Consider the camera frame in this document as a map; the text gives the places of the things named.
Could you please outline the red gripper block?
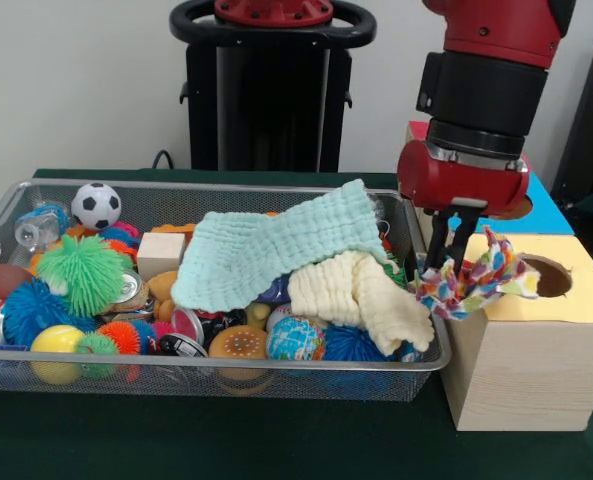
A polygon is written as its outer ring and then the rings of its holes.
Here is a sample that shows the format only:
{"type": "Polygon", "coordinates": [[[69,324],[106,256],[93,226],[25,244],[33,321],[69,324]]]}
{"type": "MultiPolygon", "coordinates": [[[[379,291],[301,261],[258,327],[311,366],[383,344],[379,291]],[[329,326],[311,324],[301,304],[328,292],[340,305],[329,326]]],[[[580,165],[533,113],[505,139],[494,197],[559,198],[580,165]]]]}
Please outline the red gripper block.
{"type": "MultiPolygon", "coordinates": [[[[440,269],[445,261],[445,242],[449,232],[452,205],[472,206],[484,216],[499,216],[514,209],[526,196],[529,173],[491,169],[440,159],[438,150],[427,142],[412,140],[401,154],[397,166],[400,194],[423,209],[436,210],[431,216],[432,234],[427,248],[425,269],[440,269]]],[[[460,214],[452,243],[448,247],[454,273],[460,274],[470,236],[478,224],[477,214],[460,214]]]]}

